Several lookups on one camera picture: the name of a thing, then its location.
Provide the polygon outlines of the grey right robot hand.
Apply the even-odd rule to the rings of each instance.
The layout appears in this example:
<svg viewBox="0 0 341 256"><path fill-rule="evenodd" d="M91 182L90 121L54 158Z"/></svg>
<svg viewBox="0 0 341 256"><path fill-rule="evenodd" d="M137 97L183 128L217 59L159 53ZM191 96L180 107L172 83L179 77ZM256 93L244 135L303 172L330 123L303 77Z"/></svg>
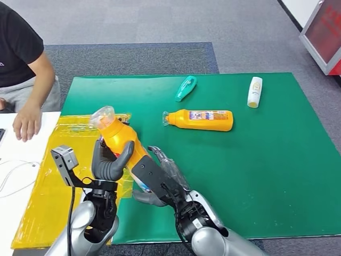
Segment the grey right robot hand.
<svg viewBox="0 0 341 256"><path fill-rule="evenodd" d="M136 182L143 183L146 191L134 190L133 197L141 203L173 208L176 203L185 201L186 193L190 190L185 177L173 159L167 157L157 146L149 146L160 162L158 165L150 156L144 156L132 169Z"/></svg>

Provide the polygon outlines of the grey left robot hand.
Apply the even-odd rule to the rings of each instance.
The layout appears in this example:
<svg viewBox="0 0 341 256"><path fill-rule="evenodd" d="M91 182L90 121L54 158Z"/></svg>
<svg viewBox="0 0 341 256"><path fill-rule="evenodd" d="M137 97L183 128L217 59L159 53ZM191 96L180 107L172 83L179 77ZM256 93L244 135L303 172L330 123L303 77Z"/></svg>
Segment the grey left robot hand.
<svg viewBox="0 0 341 256"><path fill-rule="evenodd" d="M118 157L115 156L103 139L95 142L93 159L92 174L99 180L118 181L123 176L124 168L133 155L135 143L128 141Z"/></svg>

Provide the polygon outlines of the person's left hand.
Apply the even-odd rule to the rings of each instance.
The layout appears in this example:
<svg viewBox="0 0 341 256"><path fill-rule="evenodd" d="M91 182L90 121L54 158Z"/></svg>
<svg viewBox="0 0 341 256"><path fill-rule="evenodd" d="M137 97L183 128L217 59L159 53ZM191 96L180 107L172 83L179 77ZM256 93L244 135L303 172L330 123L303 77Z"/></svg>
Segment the person's left hand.
<svg viewBox="0 0 341 256"><path fill-rule="evenodd" d="M40 131L41 120L41 110L38 103L26 102L14 118L13 128L17 139L26 142Z"/></svg>

